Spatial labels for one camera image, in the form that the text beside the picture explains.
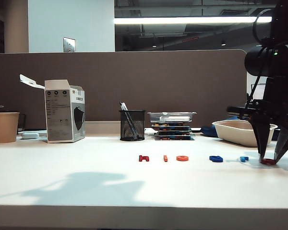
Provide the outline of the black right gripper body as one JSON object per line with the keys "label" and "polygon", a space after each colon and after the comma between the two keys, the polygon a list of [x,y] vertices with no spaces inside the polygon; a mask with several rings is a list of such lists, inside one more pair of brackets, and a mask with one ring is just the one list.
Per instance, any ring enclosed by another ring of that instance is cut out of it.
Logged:
{"label": "black right gripper body", "polygon": [[288,129],[288,78],[267,78],[263,99],[254,99],[243,107],[229,106],[227,112],[248,118],[255,127],[275,124]]}

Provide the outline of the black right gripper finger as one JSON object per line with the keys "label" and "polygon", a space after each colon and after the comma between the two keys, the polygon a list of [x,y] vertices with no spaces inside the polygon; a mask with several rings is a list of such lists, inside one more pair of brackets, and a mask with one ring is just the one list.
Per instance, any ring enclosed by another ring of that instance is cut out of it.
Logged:
{"label": "black right gripper finger", "polygon": [[287,151],[288,151],[288,129],[286,129],[285,127],[281,127],[275,147],[274,160],[279,161]]}
{"label": "black right gripper finger", "polygon": [[263,161],[269,139],[270,124],[266,121],[257,120],[250,120],[250,123],[252,125],[257,142],[259,161]]}

